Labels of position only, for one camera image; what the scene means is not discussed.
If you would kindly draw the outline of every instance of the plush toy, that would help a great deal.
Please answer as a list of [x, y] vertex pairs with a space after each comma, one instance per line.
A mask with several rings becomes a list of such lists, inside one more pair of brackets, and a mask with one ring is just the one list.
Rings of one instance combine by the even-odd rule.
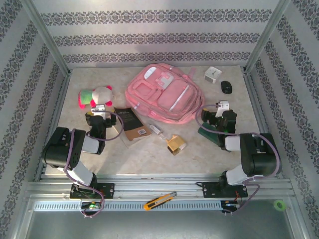
[[84, 109], [87, 104], [90, 104], [91, 107], [95, 107], [98, 104], [112, 106], [113, 94], [111, 89], [111, 86], [100, 86], [94, 90], [81, 90], [78, 95], [79, 107]]

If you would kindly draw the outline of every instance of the beige tabletop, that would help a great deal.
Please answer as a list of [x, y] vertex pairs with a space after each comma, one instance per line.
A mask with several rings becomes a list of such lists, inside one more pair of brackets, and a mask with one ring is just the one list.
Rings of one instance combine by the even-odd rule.
[[[80, 109], [77, 96], [82, 89], [94, 89], [98, 86], [111, 85], [115, 107], [125, 106], [124, 91], [127, 84], [143, 68], [79, 68], [72, 71], [58, 126], [69, 129], [89, 128], [85, 113], [90, 107]], [[181, 67], [188, 73], [191, 67]], [[205, 102], [215, 104], [219, 100], [228, 100], [230, 108], [237, 114], [236, 132], [259, 132], [246, 85], [239, 66], [218, 67], [222, 75], [216, 84], [204, 79], [208, 67], [196, 67], [194, 82], [203, 90]], [[222, 93], [220, 82], [226, 80], [232, 84], [233, 93]], [[144, 123], [154, 122], [141, 117]], [[80, 160], [92, 172], [98, 175], [110, 174], [149, 174], [149, 173], [221, 173], [236, 167], [240, 163], [240, 152], [222, 151], [213, 142], [197, 133], [198, 125], [193, 120], [187, 124], [175, 125], [155, 122], [166, 135], [178, 134], [187, 147], [173, 156], [167, 149], [167, 143], [157, 135], [127, 148], [120, 138], [106, 142], [101, 155], [82, 153]], [[116, 135], [113, 128], [107, 129], [107, 138]], [[47, 167], [46, 175], [61, 175], [57, 169]]]

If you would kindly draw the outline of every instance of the book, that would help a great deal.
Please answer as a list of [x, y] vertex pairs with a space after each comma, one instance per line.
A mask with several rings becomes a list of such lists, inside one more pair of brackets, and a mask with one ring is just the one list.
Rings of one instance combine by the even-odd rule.
[[114, 108], [124, 123], [124, 133], [129, 141], [139, 140], [152, 134], [150, 129], [145, 126], [132, 108]]

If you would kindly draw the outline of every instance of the pink backpack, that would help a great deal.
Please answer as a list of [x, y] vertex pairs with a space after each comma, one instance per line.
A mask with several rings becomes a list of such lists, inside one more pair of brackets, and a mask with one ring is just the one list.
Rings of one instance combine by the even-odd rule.
[[165, 63], [150, 64], [125, 90], [127, 105], [138, 113], [165, 123], [182, 124], [195, 119], [204, 95], [189, 75]]

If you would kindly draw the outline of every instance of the striped wallpaper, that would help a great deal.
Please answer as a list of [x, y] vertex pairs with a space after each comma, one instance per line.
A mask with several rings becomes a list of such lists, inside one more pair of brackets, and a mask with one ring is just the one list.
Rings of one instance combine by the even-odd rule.
[[0, 0], [0, 239], [34, 179], [64, 76], [18, 0]]
[[293, 0], [250, 72], [311, 238], [319, 238], [318, 2]]
[[34, 0], [69, 68], [244, 66], [278, 0]]

